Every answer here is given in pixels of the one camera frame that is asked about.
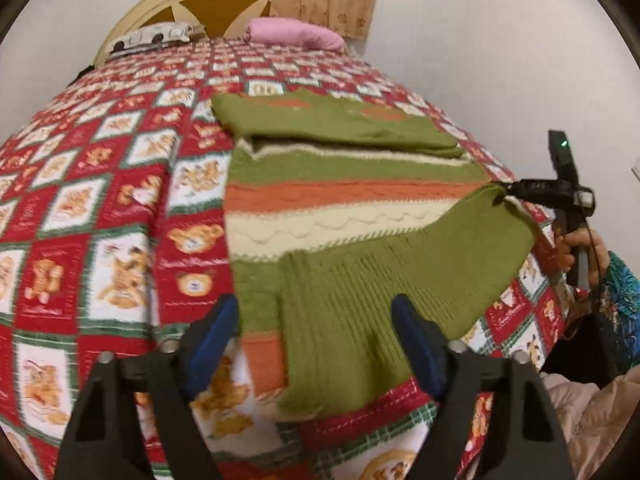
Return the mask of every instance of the person's hand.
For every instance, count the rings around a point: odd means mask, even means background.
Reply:
[[[575,258],[571,254],[573,247],[585,247],[589,253],[589,284],[591,286],[598,285],[599,276],[604,276],[609,269],[610,257],[609,251],[602,241],[602,237],[594,229],[591,230],[591,236],[593,236],[593,243],[595,245],[595,252],[591,245],[591,238],[587,228],[581,227],[572,233],[566,235],[562,234],[561,229],[558,226],[554,227],[554,238],[556,240],[556,260],[558,261],[558,267],[563,272],[568,272],[571,267],[574,266]],[[598,263],[600,263],[600,274],[598,275]]]

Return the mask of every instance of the cream headboard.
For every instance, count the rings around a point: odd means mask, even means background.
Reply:
[[[250,19],[269,14],[270,0],[142,0],[113,28],[94,65],[106,60],[108,44],[132,30],[158,22],[201,23],[210,38],[242,36]]]

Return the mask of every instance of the cream stripe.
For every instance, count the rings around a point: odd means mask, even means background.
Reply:
[[[318,156],[344,156],[348,158],[363,158],[369,160],[404,160],[416,164],[437,164],[440,166],[460,167],[471,162],[468,153],[460,158],[443,158],[434,155],[419,155],[417,153],[388,152],[384,150],[358,150],[350,148],[318,148],[312,144],[268,144],[257,152],[246,140],[240,139],[238,148],[247,152],[253,160],[260,160],[270,155],[285,155],[293,152],[307,152]]]
[[[420,229],[435,222],[457,201],[368,202],[278,214],[228,213],[226,241],[233,260],[271,261],[287,251],[320,251]]]

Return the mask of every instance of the bedspread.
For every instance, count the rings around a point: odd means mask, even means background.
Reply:
[[[0,427],[39,478],[52,478],[101,351],[147,352],[233,292],[223,215],[233,145],[210,98],[299,88],[428,115],[490,177],[512,177],[439,108],[335,52],[205,40],[86,75],[0,150]],[[524,206],[541,227],[536,256],[464,339],[494,356],[524,349],[542,366],[563,318],[541,266],[550,218]],[[168,478],[150,399],[136,402],[156,476]],[[490,404],[478,398],[463,464],[481,448]],[[236,341],[193,409],[233,480],[403,478],[437,411],[409,380],[347,415],[267,420]]]

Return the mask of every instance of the striped sweater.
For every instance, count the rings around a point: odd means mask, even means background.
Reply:
[[[407,380],[390,300],[462,336],[534,242],[430,119],[308,94],[212,99],[237,139],[225,221],[242,344],[278,420],[357,410]]]

